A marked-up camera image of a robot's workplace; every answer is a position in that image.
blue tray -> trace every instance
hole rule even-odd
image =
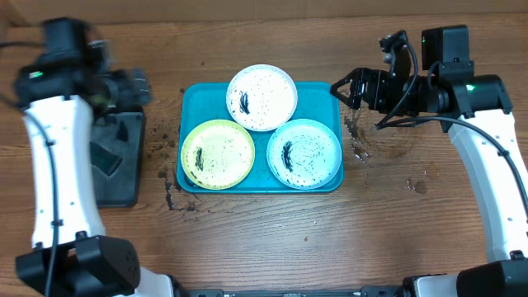
[[[208,120],[233,120],[225,104],[228,85],[227,82],[197,83],[190,87],[183,96],[176,174],[181,188],[194,193],[323,193],[334,191],[341,185],[345,176],[343,163],[341,163],[336,176],[329,183],[317,189],[296,190],[277,180],[271,173],[266,160],[267,143],[274,131],[248,131],[255,143],[255,163],[247,177],[236,186],[226,190],[212,191],[194,184],[183,172],[180,162],[183,141],[196,126]],[[299,101],[291,119],[312,119],[325,124],[333,131],[342,145],[339,100],[330,95],[330,85],[325,82],[296,82],[295,86],[299,94]]]

yellow plate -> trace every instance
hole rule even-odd
[[[255,162],[255,144],[241,125],[210,120],[187,135],[180,159],[183,171],[196,185],[223,190],[248,175]]]

speckled plate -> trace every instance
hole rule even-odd
[[[336,135],[316,120],[292,120],[275,131],[267,162],[279,181],[299,190],[324,186],[336,175],[342,150]]]
[[[288,121],[297,107],[297,88],[281,69],[253,65],[237,73],[226,94],[229,114],[242,127],[271,131]]]
[[[241,182],[255,161],[249,133],[231,120],[210,120],[194,128],[181,147],[185,174],[208,190],[223,190]]]

wooden table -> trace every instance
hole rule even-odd
[[[377,112],[342,106],[343,123],[358,132],[360,143],[343,125],[345,180],[326,195],[192,195],[173,187],[175,208],[183,210],[170,211],[159,178],[165,171],[173,178],[177,150],[170,142],[179,141],[182,92],[192,84],[227,82],[260,63],[283,68],[297,81],[334,83],[356,67],[387,68],[378,37],[404,28],[419,55],[421,30],[458,24],[469,26],[476,74],[495,73],[506,84],[528,156],[525,14],[102,26],[116,66],[143,68],[154,96],[145,108],[138,204],[101,210],[107,235],[130,240],[143,266],[173,274],[191,289],[358,288],[485,263],[469,179],[437,123],[375,132]],[[11,29],[8,38],[39,40],[40,29]],[[38,53],[3,51],[3,92],[12,94],[16,71]],[[14,267],[14,257],[31,250],[31,148],[19,114],[4,106],[0,112],[0,295],[34,295]],[[354,147],[370,154],[366,163]]]

green light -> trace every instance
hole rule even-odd
[[[42,74],[43,73],[41,71],[35,71],[33,73],[30,73],[30,78],[38,78],[38,77],[41,77]]]

